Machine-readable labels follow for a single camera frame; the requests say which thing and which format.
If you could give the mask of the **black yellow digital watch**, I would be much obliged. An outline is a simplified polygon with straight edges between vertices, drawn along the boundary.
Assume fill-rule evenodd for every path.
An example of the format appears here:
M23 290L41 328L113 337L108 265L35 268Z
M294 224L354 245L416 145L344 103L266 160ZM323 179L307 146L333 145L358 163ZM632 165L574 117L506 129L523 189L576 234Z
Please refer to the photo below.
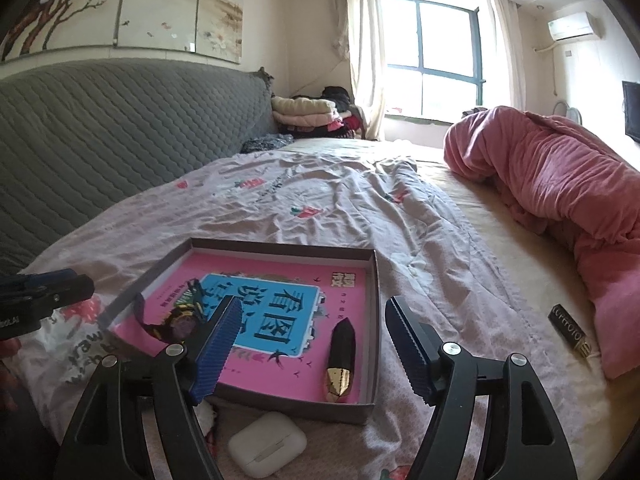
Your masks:
M183 342L198 326L207 321L203 307L203 287L197 278L186 282L186 294L186 301L173 307L160 324L144 322L145 299L141 294L137 294L134 296L132 307L134 318L142 330L154 339L165 344Z

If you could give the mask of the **black and gold lipstick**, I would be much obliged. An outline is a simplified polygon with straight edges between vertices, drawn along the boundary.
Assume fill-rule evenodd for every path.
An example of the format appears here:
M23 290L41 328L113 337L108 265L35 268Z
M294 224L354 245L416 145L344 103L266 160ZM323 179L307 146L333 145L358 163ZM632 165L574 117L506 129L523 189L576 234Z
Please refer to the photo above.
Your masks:
M326 400L343 401L352 386L356 360L356 333L352 322L343 318L332 330L326 362Z

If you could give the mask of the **white earbuds case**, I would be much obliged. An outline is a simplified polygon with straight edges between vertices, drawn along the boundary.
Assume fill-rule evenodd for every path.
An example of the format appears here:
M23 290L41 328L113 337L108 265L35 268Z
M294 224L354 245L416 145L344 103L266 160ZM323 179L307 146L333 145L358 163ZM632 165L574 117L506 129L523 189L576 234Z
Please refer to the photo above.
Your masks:
M244 474L263 479L295 460L306 446L306 434L292 419L269 412L235 434L228 451Z

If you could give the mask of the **pink and blue book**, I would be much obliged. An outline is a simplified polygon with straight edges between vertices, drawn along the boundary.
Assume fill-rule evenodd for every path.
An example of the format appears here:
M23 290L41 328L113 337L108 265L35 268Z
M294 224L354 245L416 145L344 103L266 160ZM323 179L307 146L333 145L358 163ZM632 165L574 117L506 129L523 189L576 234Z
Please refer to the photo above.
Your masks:
M220 383L295 401L326 400L326 368L335 325L349 320L356 336L355 371L344 403L363 404L368 379L369 259L295 258L192 249L140 292L143 311L126 309L113 332L149 356L165 345L146 326L167 321L190 297L196 278L207 313L231 295L242 320Z

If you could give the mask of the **grey cardboard box tray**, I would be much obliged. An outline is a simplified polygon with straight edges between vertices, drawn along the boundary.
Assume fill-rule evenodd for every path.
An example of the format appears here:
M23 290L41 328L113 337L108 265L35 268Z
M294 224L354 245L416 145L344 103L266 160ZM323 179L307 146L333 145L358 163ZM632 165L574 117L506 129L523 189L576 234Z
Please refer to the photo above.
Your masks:
M368 279L370 294L369 342L367 345L368 379L366 382L367 396L363 404L348 404L343 401L329 402L328 400L323 402L307 402L281 399L275 396L267 396L266 394L248 392L239 388L226 386L220 382L218 382L215 389L215 394L218 398L249 406L250 408L258 408L258 410L278 411L290 416L317 419L322 420L322 422L344 422L344 424L353 425L364 424L373 412L375 406L376 389L378 388L378 361L380 360L381 322L380 302L378 301L378 263L376 262L374 250L369 248L322 247L240 242L239 240L212 240L211 238L189 238L158 260L141 278L138 278L132 284L126 286L100 315L100 326L117 336L112 330L112 325L122 317L126 309L132 310L134 306L134 296L140 294L145 286L151 284L163 271L167 270L174 262L192 249L250 252L251 254L261 255L286 255L295 258L369 259L371 261L370 276ZM134 348L132 344L128 344L128 342L124 340L122 341L127 349L138 350L144 353Z

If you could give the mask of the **grey quilted headboard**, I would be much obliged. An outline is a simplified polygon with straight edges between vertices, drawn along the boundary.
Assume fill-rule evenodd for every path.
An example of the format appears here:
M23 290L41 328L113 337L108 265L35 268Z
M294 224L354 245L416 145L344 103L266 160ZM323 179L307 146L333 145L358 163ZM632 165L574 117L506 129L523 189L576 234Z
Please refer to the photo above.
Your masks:
M155 58L47 65L1 83L1 272L121 200L274 133L272 77Z

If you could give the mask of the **black gold lipstick box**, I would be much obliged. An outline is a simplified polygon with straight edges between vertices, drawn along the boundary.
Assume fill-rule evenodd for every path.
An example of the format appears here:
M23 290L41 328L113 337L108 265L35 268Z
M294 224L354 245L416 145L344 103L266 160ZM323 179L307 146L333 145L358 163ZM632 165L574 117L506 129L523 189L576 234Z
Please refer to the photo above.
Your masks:
M591 344L585 331L565 310L562 304L555 304L548 314L548 319L570 348L583 359L591 354Z

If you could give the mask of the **pink floral bed sheet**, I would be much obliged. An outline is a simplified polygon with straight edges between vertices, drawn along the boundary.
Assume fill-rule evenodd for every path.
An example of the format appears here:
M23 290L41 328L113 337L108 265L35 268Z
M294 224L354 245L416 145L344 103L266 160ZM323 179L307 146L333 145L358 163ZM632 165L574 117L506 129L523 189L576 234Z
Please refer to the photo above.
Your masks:
M571 256L517 224L494 188L459 179L443 162L278 151L218 159L179 181L121 200L47 248L26 268L71 268L96 283L100 308L189 236L243 242L373 248L383 299L497 358L520 350L558 410L578 479L599 479L628 428L614 422L612 382L599 350L579 362L547 315L562 304L582 327L592 305ZM95 322L55 313L12 359L43 427L62 437L96 360L116 341ZM428 408L410 388L383 330L378 401L364 427L302 422L309 448L282 478L374 479L409 465Z

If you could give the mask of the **pink rolled blanket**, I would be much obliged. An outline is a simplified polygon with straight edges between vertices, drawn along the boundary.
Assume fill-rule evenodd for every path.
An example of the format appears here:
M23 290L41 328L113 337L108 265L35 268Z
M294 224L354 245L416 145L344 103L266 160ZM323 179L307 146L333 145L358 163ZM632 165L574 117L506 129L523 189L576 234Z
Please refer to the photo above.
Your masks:
M638 170L564 117L508 106L451 126L444 159L462 178L490 181L519 224L573 253L594 305L605 377L638 368Z

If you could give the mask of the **folded clothes pile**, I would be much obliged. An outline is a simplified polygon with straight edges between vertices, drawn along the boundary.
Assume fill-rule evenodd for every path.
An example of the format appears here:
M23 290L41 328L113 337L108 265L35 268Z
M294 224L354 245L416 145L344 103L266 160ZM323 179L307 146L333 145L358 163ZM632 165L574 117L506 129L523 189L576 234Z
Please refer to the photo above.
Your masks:
M279 132L295 139L361 139L367 121L343 87L326 87L318 98L271 98L272 116Z

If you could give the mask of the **blue framed window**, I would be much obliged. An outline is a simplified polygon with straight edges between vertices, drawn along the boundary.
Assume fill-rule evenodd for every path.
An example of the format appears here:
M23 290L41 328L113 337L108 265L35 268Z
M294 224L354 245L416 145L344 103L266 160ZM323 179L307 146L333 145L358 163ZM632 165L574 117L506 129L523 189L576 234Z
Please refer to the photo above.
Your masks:
M455 122L484 104L480 9L384 0L385 113Z

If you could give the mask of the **cream curtain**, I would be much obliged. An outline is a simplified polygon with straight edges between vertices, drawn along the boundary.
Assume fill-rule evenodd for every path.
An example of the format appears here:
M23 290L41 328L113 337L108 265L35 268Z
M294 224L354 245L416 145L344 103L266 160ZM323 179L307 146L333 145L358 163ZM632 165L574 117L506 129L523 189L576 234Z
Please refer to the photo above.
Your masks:
M383 0L333 0L334 49L349 64L355 104L364 113L364 137L382 141L384 116Z

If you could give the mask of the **black television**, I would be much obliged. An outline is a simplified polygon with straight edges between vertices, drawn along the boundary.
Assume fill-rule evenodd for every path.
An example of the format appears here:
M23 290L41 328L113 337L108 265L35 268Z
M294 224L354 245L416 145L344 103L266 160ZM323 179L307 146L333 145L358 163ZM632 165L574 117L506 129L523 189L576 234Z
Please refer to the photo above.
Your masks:
M634 142L640 142L640 84L623 81L625 134Z

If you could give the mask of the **white air conditioner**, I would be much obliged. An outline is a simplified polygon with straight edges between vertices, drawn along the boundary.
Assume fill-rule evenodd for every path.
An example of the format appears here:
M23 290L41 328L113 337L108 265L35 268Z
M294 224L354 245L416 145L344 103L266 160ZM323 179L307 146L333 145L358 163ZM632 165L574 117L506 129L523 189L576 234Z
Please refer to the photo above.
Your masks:
M596 19L586 11L548 21L548 31L551 39L555 42L584 37L601 37Z

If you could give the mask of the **floral wall painting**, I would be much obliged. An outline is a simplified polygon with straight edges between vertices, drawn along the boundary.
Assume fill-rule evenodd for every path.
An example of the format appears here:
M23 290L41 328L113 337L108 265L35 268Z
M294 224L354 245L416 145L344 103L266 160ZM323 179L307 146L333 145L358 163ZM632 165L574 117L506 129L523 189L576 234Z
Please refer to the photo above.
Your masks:
M243 0L32 0L2 60L82 47L175 50L239 63Z

